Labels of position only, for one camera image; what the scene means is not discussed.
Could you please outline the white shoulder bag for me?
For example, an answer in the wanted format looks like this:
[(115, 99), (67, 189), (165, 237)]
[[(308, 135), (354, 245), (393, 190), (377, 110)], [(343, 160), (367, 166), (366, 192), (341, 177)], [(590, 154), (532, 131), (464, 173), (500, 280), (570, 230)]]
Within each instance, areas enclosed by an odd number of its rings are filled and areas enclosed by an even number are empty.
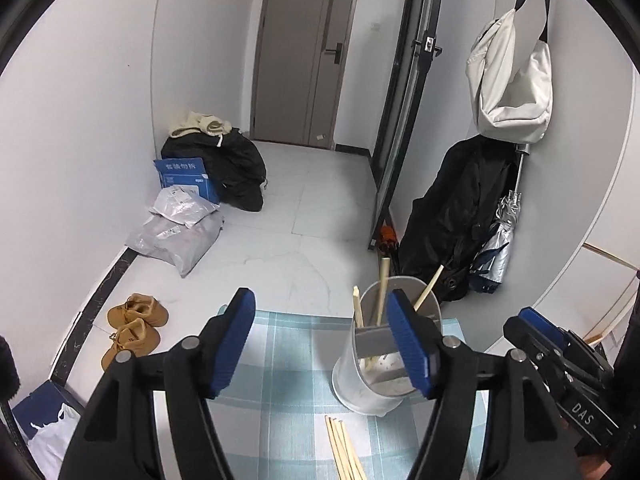
[[(476, 130), (488, 139), (518, 145), (539, 142), (547, 132), (553, 107), (549, 25), (544, 24), (526, 63), (516, 70), (516, 12), (526, 0), (488, 22), (478, 35), (465, 73)], [(544, 0), (550, 10), (550, 0)]]

